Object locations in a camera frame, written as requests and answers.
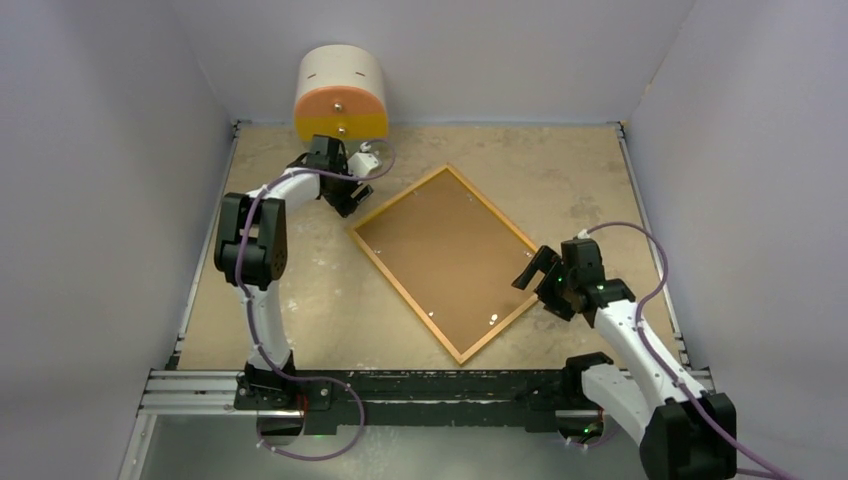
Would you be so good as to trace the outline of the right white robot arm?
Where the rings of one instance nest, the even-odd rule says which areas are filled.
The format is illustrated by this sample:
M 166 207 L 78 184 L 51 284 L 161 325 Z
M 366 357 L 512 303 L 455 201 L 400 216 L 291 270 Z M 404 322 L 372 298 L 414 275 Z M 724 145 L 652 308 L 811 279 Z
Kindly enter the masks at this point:
M 730 479 L 737 453 L 725 434 L 736 434 L 736 409 L 711 393 L 665 348 L 643 317 L 627 284 L 605 273 L 598 244 L 589 238 L 544 245 L 513 281 L 534 292 L 545 309 L 569 321 L 582 316 L 624 361 L 622 373 L 602 353 L 571 357 L 561 381 L 576 407 L 598 405 L 638 445 L 650 479 Z

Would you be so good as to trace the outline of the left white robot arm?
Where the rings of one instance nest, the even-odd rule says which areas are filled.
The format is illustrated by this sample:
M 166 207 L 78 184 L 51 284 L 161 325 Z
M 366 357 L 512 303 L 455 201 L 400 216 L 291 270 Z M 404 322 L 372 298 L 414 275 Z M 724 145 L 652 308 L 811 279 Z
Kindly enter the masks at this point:
M 315 135 L 277 178 L 221 201 L 213 260 L 245 308 L 251 351 L 242 387 L 272 408 L 287 408 L 298 395 L 279 305 L 288 263 L 287 217 L 317 200 L 342 218 L 353 214 L 373 192 L 369 180 L 379 175 L 374 146 L 365 141 L 349 152 L 343 140 Z

